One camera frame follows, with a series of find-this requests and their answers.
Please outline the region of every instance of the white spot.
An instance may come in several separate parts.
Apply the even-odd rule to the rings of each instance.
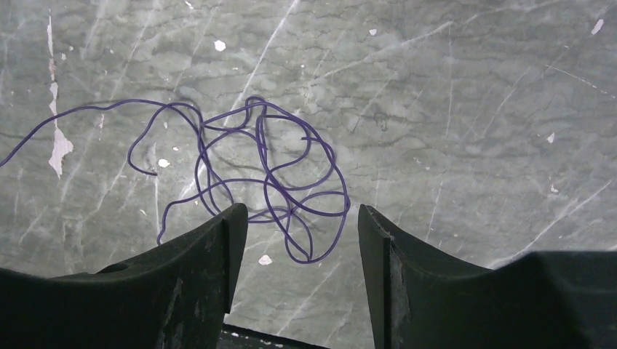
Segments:
[[[602,26],[604,25],[604,20],[603,19],[599,19],[596,23],[596,25],[594,25],[594,28],[592,29],[592,35],[596,35],[598,31],[600,31],[600,29],[602,29]]]
[[[170,165],[170,162],[165,160],[165,159],[160,159],[159,160],[159,166],[162,168],[168,167]]]
[[[225,45],[225,43],[222,42],[221,40],[217,40],[217,41],[214,41],[214,48],[217,51],[221,52],[221,51],[223,51],[224,49],[227,48],[227,45]]]
[[[259,259],[259,264],[261,264],[261,265],[270,265],[270,264],[272,264],[272,259],[270,258],[270,256],[265,254],[265,255],[261,256],[261,258]]]

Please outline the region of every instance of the gray marble floor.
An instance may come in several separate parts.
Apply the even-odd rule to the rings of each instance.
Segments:
[[[372,348],[360,204],[492,268],[534,249],[617,249],[615,38],[608,0],[0,0],[0,157],[53,108],[191,99],[214,116],[266,97],[333,145],[351,211],[338,247],[315,265],[292,262],[274,225],[250,226],[226,320]],[[0,168],[2,267],[93,272],[155,246],[165,205],[194,190],[196,147],[166,113],[135,151],[159,176],[127,166],[154,111],[67,116],[62,134],[46,126]],[[268,132],[276,160],[298,146],[293,125]],[[54,149],[72,151],[49,161]],[[246,139],[215,154],[224,177],[260,176]],[[285,179],[315,181],[324,159],[311,153]],[[263,208],[258,185],[234,190]],[[311,205],[334,212],[341,200]],[[177,206],[165,238],[208,218]],[[323,252],[338,221],[310,221]],[[258,263],[265,254],[270,265]]]

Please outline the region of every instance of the cable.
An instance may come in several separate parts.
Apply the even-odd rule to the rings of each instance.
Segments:
[[[137,144],[148,134],[148,131],[150,131],[150,128],[154,124],[156,118],[159,115],[161,115],[163,111],[167,109],[170,109],[171,111],[176,112],[193,129],[193,132],[195,133],[196,143],[197,143],[197,150],[199,152],[199,156],[197,157],[197,160],[195,161],[195,171],[194,171],[194,179],[196,183],[197,193],[191,196],[190,198],[184,198],[181,200],[176,200],[176,201],[172,201],[168,203],[168,205],[165,207],[165,210],[163,212],[162,221],[161,221],[161,231],[159,232],[159,235],[156,237],[156,243],[158,245],[161,244],[162,237],[166,231],[167,215],[169,213],[169,210],[172,208],[172,206],[199,199],[202,205],[204,206],[204,208],[212,216],[215,216],[221,212],[221,209],[219,208],[219,206],[216,204],[214,200],[214,196],[212,195],[212,190],[218,186],[222,186],[222,188],[224,189],[224,191],[226,192],[228,196],[228,199],[231,201],[231,204],[233,204],[235,200],[231,194],[231,190],[229,190],[229,187],[227,186],[227,183],[249,182],[249,183],[259,183],[263,186],[263,195],[266,201],[266,208],[263,211],[250,216],[249,223],[255,223],[255,224],[275,223],[285,236],[285,239],[284,239],[285,249],[287,250],[287,253],[289,254],[290,258],[293,261],[300,263],[300,264],[316,263],[326,258],[332,252],[332,250],[334,250],[343,232],[343,226],[345,225],[347,213],[349,211],[349,208],[351,207],[351,201],[347,193],[347,185],[343,178],[343,174],[341,173],[339,168],[336,166],[336,156],[335,156],[334,149],[332,148],[332,146],[327,144],[321,138],[321,136],[319,136],[319,133],[308,122],[304,121],[303,119],[298,118],[297,116],[292,115],[291,113],[285,111],[284,109],[280,108],[279,106],[275,104],[266,102],[266,100],[264,100],[262,97],[257,97],[257,96],[248,97],[246,101],[244,102],[244,107],[238,108],[234,111],[229,111],[227,113],[220,114],[219,116],[215,116],[208,120],[204,120],[202,112],[199,109],[195,108],[194,106],[188,103],[184,103],[184,102],[165,104],[165,103],[161,103],[161,102],[157,102],[153,100],[129,99],[129,100],[122,100],[120,102],[114,103],[107,107],[99,107],[96,105],[86,105],[82,107],[73,108],[63,113],[59,113],[58,115],[52,116],[51,118],[48,118],[47,120],[41,122],[36,127],[34,127],[34,129],[30,131],[30,133],[28,133],[28,135],[26,135],[17,144],[17,146],[15,146],[15,148],[9,153],[9,155],[4,160],[0,161],[0,167],[3,167],[5,164],[7,164],[9,160],[26,144],[26,142],[28,142],[34,136],[34,134],[36,134],[43,126],[45,126],[46,124],[54,120],[57,120],[59,118],[62,118],[64,116],[67,116],[69,114],[72,114],[78,111],[87,111],[87,110],[109,111],[111,109],[119,107],[120,105],[129,104],[129,103],[159,106],[159,109],[150,118],[148,125],[143,130],[141,135],[129,147],[129,150],[127,153],[127,163],[135,171],[138,171],[148,176],[157,176],[157,173],[146,171],[144,169],[139,168],[137,165],[135,165],[132,161],[132,152],[134,151]],[[197,115],[199,122],[194,123],[189,117],[187,117],[186,114],[184,114],[180,109],[178,109],[178,107],[188,108],[191,111],[193,111]],[[257,108],[257,107],[261,107],[261,112],[255,120],[255,134],[253,134],[245,130],[245,128],[247,128],[247,124],[250,120],[251,112],[253,108]],[[274,109],[275,111],[279,112],[281,115],[268,113],[268,108]],[[218,120],[221,120],[221,119],[224,119],[229,116],[242,113],[242,112],[244,112],[244,120],[237,127],[211,126],[213,122],[216,122]],[[268,148],[266,147],[266,131],[264,129],[264,124],[265,124],[266,119],[287,120],[287,121],[291,121],[297,124],[298,126],[300,126],[302,130],[304,131],[304,136],[300,140],[306,141],[306,147],[302,155],[300,155],[297,159],[293,161],[270,168],[270,166],[268,165]],[[206,130],[218,131],[218,132],[222,132],[222,134],[212,139],[212,141],[210,141],[209,143],[206,143],[204,141]],[[234,133],[245,135],[251,138],[253,141],[255,141],[255,144],[257,145],[257,150],[259,153],[259,159],[263,167],[263,171],[265,172],[265,177],[263,178],[263,180],[256,180],[252,178],[231,178],[231,179],[224,180],[212,167],[212,164],[210,163],[210,159],[207,153],[208,149],[210,149],[219,140],[222,140],[224,137],[227,137]],[[310,184],[310,185],[304,185],[301,187],[286,187],[285,185],[281,184],[280,181],[276,178],[275,172],[279,171],[280,169],[284,169],[285,167],[290,167],[292,165],[295,165],[298,162],[302,161],[309,154],[309,151],[311,149],[311,144],[313,143],[317,143],[317,145],[320,145],[322,147],[322,149],[324,150],[326,154],[327,160],[330,162],[330,168],[328,169],[327,173],[323,177],[319,178],[315,183]],[[200,165],[203,165],[204,168],[206,169],[207,183],[205,187],[202,187],[202,184],[199,181]],[[317,187],[318,185],[321,185],[323,182],[328,180],[328,178],[330,178],[333,172],[336,172],[341,182],[342,191],[327,190],[327,191],[312,193],[300,201],[292,197],[291,195],[292,192],[301,191],[301,190],[309,190],[309,189],[313,189]],[[285,199],[286,206],[273,206],[269,199],[269,190],[275,190],[276,192],[281,194],[281,196]],[[342,196],[343,197],[343,209],[340,212],[332,213],[332,212],[323,212],[323,211],[319,211],[316,209],[312,209],[305,205],[305,203],[308,200],[312,198],[320,197],[320,196]],[[313,236],[311,235],[311,231],[308,225],[306,224],[306,222],[304,222],[304,220],[298,215],[297,213],[298,210],[304,210],[306,212],[319,215],[319,216],[323,216],[323,217],[341,217],[341,223],[338,227],[338,231],[335,234],[333,242],[331,243],[330,247],[326,250],[326,252],[324,252],[318,257],[314,257]],[[304,249],[303,247],[301,247],[300,244],[298,244],[290,235],[289,229],[290,229],[292,219],[297,220],[302,225],[303,229],[305,230],[306,235],[308,236],[308,251],[307,249]],[[290,244],[293,246],[293,248],[296,251],[300,252],[303,255],[304,257],[303,259],[298,258],[294,255],[290,247]]]

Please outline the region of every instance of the white vein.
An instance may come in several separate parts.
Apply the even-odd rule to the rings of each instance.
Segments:
[[[578,199],[576,200],[572,200],[568,205],[566,205],[566,207],[555,217],[554,220],[552,220],[544,229],[542,229],[542,231],[540,233],[538,233],[538,235],[536,235],[536,237],[529,243],[527,244],[527,246],[523,247],[520,251],[518,251],[517,253],[505,257],[505,258],[500,258],[498,260],[495,260],[494,262],[490,263],[488,265],[489,268],[492,268],[494,265],[497,265],[501,262],[504,261],[510,261],[513,260],[515,258],[518,258],[519,256],[521,256],[522,254],[526,253],[527,251],[529,251],[529,249],[531,248],[532,245],[534,245],[542,236],[544,236],[544,234],[546,234],[546,232],[548,232],[551,228],[553,228],[553,226],[555,224],[557,224],[559,221],[561,221],[562,219],[571,216],[572,214],[574,214],[576,211],[578,211],[579,209],[583,208],[585,205],[587,205],[589,202],[591,202],[592,200],[595,200],[599,194],[601,192],[603,192],[611,183],[613,182],[613,180],[609,180],[606,184],[604,184],[598,191],[596,191],[595,193],[593,193],[590,197],[588,197],[587,199],[585,199],[583,202],[581,202],[580,204],[576,205],[573,209],[570,209],[572,207],[572,205],[577,204],[578,203]]]
[[[300,314],[302,312],[302,310],[304,309],[304,307],[306,307],[306,305],[309,303],[309,300],[311,300],[313,298],[313,296],[315,295],[315,293],[317,293],[317,291],[325,284],[325,282],[332,277],[332,275],[334,274],[334,272],[338,269],[338,267],[341,266],[341,262],[338,262],[334,268],[332,268],[332,270],[326,275],[326,277],[322,280],[322,282],[320,282],[311,292],[311,294],[308,295],[308,297],[302,302],[302,304],[300,304],[300,306],[293,312],[293,314],[285,321],[285,323],[283,324],[283,326],[281,327],[281,329],[276,333],[277,336],[279,336],[281,334],[281,332],[283,332],[290,324],[291,321],[298,316],[298,314]]]
[[[435,29],[434,29],[433,31],[431,31],[430,33],[422,34],[422,35],[420,35],[420,36],[416,36],[415,38],[405,40],[405,41],[403,41],[403,42],[401,42],[401,43],[398,43],[398,44],[395,44],[395,45],[391,45],[391,46],[388,46],[388,47],[384,47],[383,49],[380,49],[379,51],[375,51],[375,52],[373,52],[373,53],[369,54],[368,56],[366,56],[366,57],[362,58],[361,60],[356,60],[356,61],[351,62],[351,63],[349,63],[349,64],[347,64],[347,65],[345,65],[345,66],[343,66],[343,67],[337,68],[337,69],[335,69],[335,70],[333,70],[333,71],[328,71],[327,73],[325,73],[325,74],[323,74],[323,75],[321,75],[321,76],[319,76],[319,77],[317,77],[317,78],[313,79],[313,82],[315,82],[316,80],[319,80],[319,79],[327,78],[328,76],[331,76],[331,75],[333,75],[333,74],[336,74],[336,73],[338,73],[339,71],[344,71],[344,70],[346,70],[346,69],[349,69],[349,68],[351,68],[351,67],[354,67],[354,66],[356,66],[356,65],[359,65],[360,63],[363,63],[364,61],[366,61],[366,59],[369,59],[369,58],[372,58],[372,57],[374,57],[374,56],[376,56],[376,55],[379,55],[379,54],[380,54],[380,53],[382,53],[382,52],[386,52],[386,51],[389,51],[389,50],[391,50],[391,49],[398,49],[398,48],[400,48],[400,47],[404,47],[405,45],[411,44],[411,43],[413,43],[413,42],[420,41],[420,40],[422,40],[422,39],[425,39],[425,38],[428,38],[428,37],[430,37],[430,36],[433,36],[433,35],[435,35],[435,34],[437,34],[437,33],[441,33],[444,29],[446,29],[446,28],[448,28],[450,25],[452,25],[452,23],[453,23],[453,22],[448,21],[448,22],[446,22],[446,23],[444,23],[444,24],[440,25],[439,27],[435,28]]]
[[[447,107],[447,125],[445,127],[445,136],[447,137],[448,131],[450,131],[450,120],[452,120],[452,90],[454,88],[454,81],[452,80],[452,36],[450,35],[450,27],[447,27],[448,48],[450,49],[450,57],[448,59],[448,65],[450,66],[450,103]]]
[[[381,95],[381,93],[386,89],[386,87],[390,84],[390,81],[392,81],[392,78],[388,79],[388,81],[386,81],[386,83],[383,84],[383,86],[377,91],[377,93],[375,93],[373,98],[371,98],[368,101],[366,106],[362,109],[362,111],[358,115],[358,119],[356,120],[356,124],[354,125],[354,128],[351,130],[351,133],[354,133],[356,131],[356,128],[358,127],[358,124],[360,123],[360,119],[362,118],[362,116],[368,111],[368,108],[370,108],[373,102],[375,102],[375,99],[379,97],[379,95]]]
[[[270,45],[272,44],[272,42],[276,38],[276,35],[279,33],[281,28],[283,28],[283,25],[285,24],[285,21],[289,17],[291,11],[294,10],[294,8],[298,5],[299,2],[300,2],[300,0],[293,0],[291,5],[287,9],[287,12],[285,12],[285,15],[283,16],[283,18],[281,19],[279,24],[276,26],[276,29],[274,29],[274,32],[272,33],[272,35],[270,35],[270,39],[268,39],[268,42],[266,43],[266,46],[263,48],[263,52],[261,52],[261,56],[259,56],[259,60],[257,61],[257,65],[255,65],[255,69],[252,70],[252,73],[250,74],[250,76],[249,76],[249,78],[247,80],[247,83],[244,85],[244,89],[242,89],[242,92],[240,92],[240,94],[238,95],[238,98],[236,98],[236,101],[231,106],[232,110],[235,109],[236,106],[238,106],[238,103],[240,103],[240,101],[244,97],[244,94],[247,93],[247,89],[250,86],[252,78],[255,76],[255,73],[257,72],[257,69],[259,68],[259,65],[261,64],[261,61],[266,56],[266,52],[268,51],[268,48],[270,48]],[[225,121],[223,122],[223,126],[227,125],[227,121],[228,120],[229,120],[229,116],[225,118]]]
[[[527,75],[527,73],[529,72],[530,69],[531,69],[531,67],[527,68],[527,70],[523,74],[521,74],[521,76],[519,76],[519,78],[512,84],[512,88],[510,89],[510,93],[508,93],[506,98],[504,98],[503,101],[501,101],[501,104],[497,107],[497,110],[495,111],[495,113],[493,113],[493,117],[490,119],[490,121],[488,122],[488,125],[486,126],[486,129],[482,133],[482,138],[486,137],[486,132],[488,132],[488,129],[490,128],[490,125],[493,124],[493,121],[495,121],[495,117],[497,116],[497,114],[499,114],[499,112],[501,111],[501,108],[506,104],[506,102],[508,102],[508,100],[510,99],[512,94],[514,94],[514,91],[517,90],[517,85],[518,85],[519,81],[521,81],[523,76]]]
[[[259,65],[263,61],[263,58],[266,56],[268,48],[270,48],[270,45],[272,44],[272,42],[276,38],[276,35],[279,33],[279,31],[281,30],[281,28],[285,24],[285,20],[287,20],[287,18],[289,17],[291,11],[294,10],[294,8],[298,5],[299,2],[300,2],[300,0],[293,0],[291,5],[287,9],[287,12],[283,16],[283,18],[280,20],[278,26],[276,27],[276,29],[274,29],[274,32],[272,33],[272,35],[270,35],[270,39],[268,39],[268,42],[266,43],[266,46],[263,48],[263,52],[261,52],[261,56],[259,57],[259,60],[257,61],[257,65],[255,66],[255,69],[253,69],[252,73],[250,74],[250,76],[249,76],[249,78],[247,80],[247,83],[244,86],[244,89],[242,89],[242,92],[240,92],[240,94],[238,95],[238,98],[236,98],[236,101],[231,106],[231,111],[236,108],[238,103],[244,97],[244,94],[247,93],[247,89],[249,88],[249,85],[250,85],[253,77],[255,76],[255,72],[257,72],[257,69],[259,68]],[[223,122],[223,126],[226,126],[228,121],[229,121],[229,116],[225,118],[225,121]],[[199,165],[199,169],[197,170],[197,177],[198,178],[203,173],[203,171],[205,169],[206,169],[205,165],[203,165],[203,164]],[[195,189],[195,186],[196,186],[195,179],[193,179],[189,184],[185,185],[184,188],[182,188],[182,191],[180,192],[180,195],[178,196],[178,199],[183,198],[189,191]]]
[[[433,208],[433,213],[431,214],[431,221],[429,222],[429,231],[426,232],[426,237],[424,241],[429,240],[429,236],[431,235],[431,231],[433,230],[433,219],[435,218],[435,212],[437,211],[437,205],[439,205],[439,195],[442,193],[443,181],[439,184],[439,190],[437,191],[437,197],[435,198],[435,207]]]
[[[173,89],[174,91],[178,88],[178,85],[180,84],[180,81],[182,80],[182,77],[183,77],[184,73],[191,67],[192,62],[193,62],[193,57],[195,57],[195,54],[197,53],[197,50],[202,45],[202,41],[204,41],[204,38],[206,37],[206,33],[208,32],[208,28],[210,27],[210,23],[212,22],[212,19],[214,18],[214,15],[218,11],[218,8],[220,7],[220,3],[221,2],[223,2],[223,0],[218,0],[218,3],[216,4],[216,7],[212,11],[210,11],[210,16],[208,17],[208,21],[206,22],[206,25],[204,27],[204,31],[202,32],[201,36],[199,36],[199,40],[197,41],[197,44],[195,45],[195,48],[193,49],[193,53],[191,53],[191,59],[188,60],[189,61],[188,66],[186,68],[184,68],[180,72],[180,75],[178,76],[178,80],[176,81],[174,89]]]

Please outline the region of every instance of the purple wire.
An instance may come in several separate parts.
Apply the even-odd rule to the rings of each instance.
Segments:
[[[141,135],[129,147],[129,150],[127,153],[127,162],[134,170],[140,173],[143,173],[145,175],[157,176],[157,173],[146,171],[144,169],[139,168],[137,165],[135,165],[132,161],[132,152],[134,151],[137,144],[148,134],[156,118],[159,115],[161,115],[161,113],[165,111],[166,109],[170,109],[176,112],[188,123],[188,125],[193,129],[193,132],[195,133],[195,137],[197,141],[197,150],[199,151],[199,156],[197,160],[195,161],[195,169],[194,169],[194,179],[196,183],[197,193],[191,196],[190,198],[184,198],[181,200],[176,200],[176,201],[172,201],[168,203],[168,205],[165,207],[165,210],[163,211],[163,217],[161,221],[161,231],[159,232],[159,235],[156,237],[156,243],[158,245],[161,244],[161,239],[166,231],[167,214],[169,213],[169,210],[172,208],[172,206],[178,205],[178,204],[184,204],[186,202],[199,199],[204,205],[204,208],[212,216],[215,216],[221,212],[221,209],[219,208],[219,206],[216,204],[214,200],[214,196],[212,195],[212,190],[218,186],[222,186],[224,191],[227,194],[229,201],[231,202],[231,204],[233,204],[235,202],[234,197],[231,195],[231,190],[227,186],[227,183],[246,182],[246,183],[261,184],[263,186],[263,195],[264,195],[264,199],[266,200],[266,206],[267,206],[267,208],[264,209],[263,211],[250,216],[249,223],[255,223],[255,224],[276,223],[276,225],[279,227],[279,229],[284,234],[285,249],[287,250],[287,253],[289,254],[290,258],[293,261],[300,263],[300,264],[316,263],[326,258],[332,252],[332,250],[334,250],[343,232],[343,226],[345,225],[345,221],[347,218],[347,212],[349,211],[349,208],[351,207],[351,201],[349,198],[349,194],[347,193],[347,184],[345,183],[345,180],[343,179],[343,174],[341,173],[341,171],[339,170],[339,168],[336,166],[336,163],[335,163],[336,155],[334,153],[334,149],[332,148],[332,146],[327,144],[321,138],[321,136],[319,136],[319,133],[317,133],[315,128],[313,128],[308,122],[304,121],[303,119],[298,118],[297,116],[292,115],[291,113],[283,110],[282,108],[280,108],[279,106],[275,104],[266,102],[262,97],[257,97],[257,96],[248,97],[246,101],[244,102],[244,107],[238,108],[234,111],[229,111],[227,113],[220,114],[219,116],[215,116],[208,120],[204,120],[202,112],[199,109],[195,108],[194,106],[188,103],[182,103],[182,102],[165,104],[165,103],[156,102],[153,100],[129,99],[129,100],[122,100],[120,102],[114,103],[107,107],[99,107],[96,105],[86,105],[82,107],[73,108],[63,113],[59,113],[58,115],[52,116],[51,118],[41,122],[36,127],[34,127],[34,129],[30,131],[30,133],[28,133],[23,138],[23,140],[21,140],[17,144],[17,146],[15,146],[15,148],[9,153],[9,155],[4,160],[0,161],[0,167],[7,164],[9,160],[20,150],[20,148],[22,148],[25,145],[25,143],[28,142],[34,136],[34,134],[36,134],[43,126],[45,126],[46,124],[54,120],[57,120],[63,116],[67,116],[68,114],[75,113],[77,111],[87,111],[87,110],[109,111],[120,105],[129,104],[129,103],[141,103],[141,104],[159,106],[159,109],[151,117],[150,121],[146,125],[146,128],[143,130]],[[189,117],[187,117],[186,114],[184,114],[180,109],[178,109],[178,107],[188,108],[191,111],[193,111],[197,115],[199,122],[195,124]],[[256,107],[261,107],[261,112],[255,120],[255,134],[252,134],[244,130],[244,128],[247,126],[250,120],[251,111],[253,110],[253,108],[256,108]],[[282,115],[268,114],[268,108],[272,108]],[[244,112],[244,119],[239,126],[236,126],[236,127],[210,126],[211,123],[213,122],[216,122],[218,120],[221,120],[221,119],[224,119],[229,116],[233,116],[233,115],[236,115],[242,112]],[[302,128],[305,135],[300,140],[306,141],[306,147],[304,148],[304,152],[302,152],[302,154],[297,159],[287,162],[285,164],[281,164],[273,168],[270,168],[270,166],[268,165],[268,148],[266,147],[266,132],[264,129],[264,123],[266,119],[287,120],[287,121],[291,121],[297,124],[298,126]],[[222,132],[223,134],[214,138],[212,141],[210,141],[207,144],[204,142],[204,138],[205,138],[204,132],[206,129],[211,130],[211,131]],[[224,180],[212,168],[210,159],[208,158],[208,154],[207,154],[208,149],[210,149],[219,140],[222,140],[224,137],[227,137],[234,133],[239,133],[241,135],[247,136],[253,141],[255,141],[255,144],[257,145],[257,150],[259,153],[259,159],[263,167],[263,171],[266,173],[265,178],[263,180],[255,180],[251,178],[230,178],[230,179]],[[316,182],[310,185],[304,185],[300,187],[286,187],[283,184],[281,184],[280,181],[275,177],[274,173],[285,167],[295,165],[298,162],[305,159],[305,157],[307,157],[307,155],[309,154],[312,143],[317,143],[318,145],[321,145],[323,151],[325,152],[326,157],[328,161],[330,162],[330,168],[328,169],[327,173],[323,177],[319,178]],[[199,166],[200,165],[203,165],[207,171],[206,172],[207,186],[205,188],[202,187],[199,181]],[[321,191],[317,193],[312,193],[300,201],[291,196],[290,192],[308,190],[308,189],[315,188],[318,185],[321,185],[328,178],[330,178],[333,172],[336,172],[338,178],[341,181],[342,191],[326,190],[326,191]],[[278,192],[285,199],[286,205],[285,206],[273,206],[272,203],[270,202],[268,190],[275,190],[276,192]],[[206,201],[205,194],[207,194],[207,198],[209,199],[209,202]],[[343,209],[340,212],[332,213],[332,212],[323,212],[323,211],[319,211],[316,209],[312,209],[305,205],[305,203],[308,200],[312,198],[320,197],[320,196],[342,196],[343,197]],[[341,223],[338,226],[338,231],[333,239],[333,242],[331,243],[330,247],[326,250],[326,252],[324,252],[318,257],[314,257],[313,236],[311,235],[309,226],[298,215],[297,212],[299,210],[303,210],[308,213],[312,213],[312,214],[323,216],[323,217],[341,217]],[[300,244],[298,244],[294,240],[294,238],[292,238],[292,236],[290,235],[289,229],[290,229],[292,219],[297,220],[302,225],[304,231],[306,232],[306,235],[308,237],[308,251],[304,249],[303,247],[301,247]],[[293,247],[293,249],[295,249],[295,251],[299,252],[303,256],[303,259],[300,259],[294,255],[294,252],[290,244]]]

